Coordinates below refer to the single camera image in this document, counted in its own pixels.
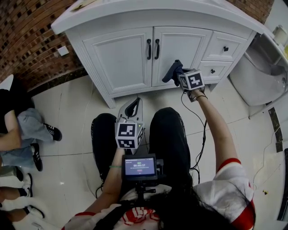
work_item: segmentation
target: jeans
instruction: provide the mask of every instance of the jeans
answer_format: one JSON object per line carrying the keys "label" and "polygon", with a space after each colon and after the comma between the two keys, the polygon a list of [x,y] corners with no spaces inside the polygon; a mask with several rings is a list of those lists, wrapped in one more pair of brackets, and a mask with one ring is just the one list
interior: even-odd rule
{"label": "jeans", "polygon": [[19,127],[21,129],[21,148],[0,151],[3,165],[33,167],[33,155],[30,144],[36,143],[36,140],[44,142],[52,142],[53,136],[49,133],[46,126],[42,122],[40,113],[33,108],[20,113],[17,117]]}
{"label": "jeans", "polygon": [[[100,176],[105,181],[109,172],[117,143],[115,140],[116,117],[100,114],[91,125],[93,153]],[[166,178],[162,184],[174,187],[183,185],[191,179],[190,151],[186,140],[185,128],[180,115],[172,108],[160,109],[150,125],[150,150],[157,159],[163,159]],[[128,191],[125,183],[122,190]]]}

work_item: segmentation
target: bracelet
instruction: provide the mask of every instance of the bracelet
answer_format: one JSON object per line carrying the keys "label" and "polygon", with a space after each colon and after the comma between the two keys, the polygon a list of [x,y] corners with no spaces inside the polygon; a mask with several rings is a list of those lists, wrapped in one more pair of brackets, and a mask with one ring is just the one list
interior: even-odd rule
{"label": "bracelet", "polygon": [[[205,96],[205,95],[200,95],[200,96],[198,96],[198,97],[206,97],[206,96]],[[198,97],[196,97],[196,101],[198,101],[198,100],[197,100]],[[206,98],[207,98],[207,97],[206,97]],[[208,98],[207,98],[207,99],[208,99]]]}
{"label": "bracelet", "polygon": [[110,165],[109,168],[122,168],[122,166]]}

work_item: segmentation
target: small monitor screen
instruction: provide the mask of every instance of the small monitor screen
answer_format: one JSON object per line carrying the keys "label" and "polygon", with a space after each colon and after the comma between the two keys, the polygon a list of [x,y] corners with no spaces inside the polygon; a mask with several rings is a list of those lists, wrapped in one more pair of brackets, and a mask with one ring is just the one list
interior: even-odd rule
{"label": "small monitor screen", "polygon": [[155,175],[154,158],[125,159],[125,175]]}

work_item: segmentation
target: wall outlet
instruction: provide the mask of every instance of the wall outlet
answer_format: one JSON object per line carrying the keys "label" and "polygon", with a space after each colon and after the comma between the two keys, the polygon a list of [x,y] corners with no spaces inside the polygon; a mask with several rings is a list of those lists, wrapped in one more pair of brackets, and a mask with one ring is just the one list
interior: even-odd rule
{"label": "wall outlet", "polygon": [[59,52],[59,54],[60,54],[61,56],[69,53],[69,51],[68,51],[68,49],[67,49],[66,46],[63,46],[63,47],[59,48],[59,49],[58,49],[58,52]]}

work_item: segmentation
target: cabinet drawer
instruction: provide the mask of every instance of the cabinet drawer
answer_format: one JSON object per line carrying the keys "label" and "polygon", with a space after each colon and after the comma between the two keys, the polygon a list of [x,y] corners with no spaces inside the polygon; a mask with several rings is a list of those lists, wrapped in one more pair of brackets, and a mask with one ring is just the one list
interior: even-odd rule
{"label": "cabinet drawer", "polygon": [[220,80],[227,72],[232,62],[205,62],[201,61],[198,67],[205,80]]}
{"label": "cabinet drawer", "polygon": [[214,31],[202,60],[233,62],[246,41],[244,38]]}

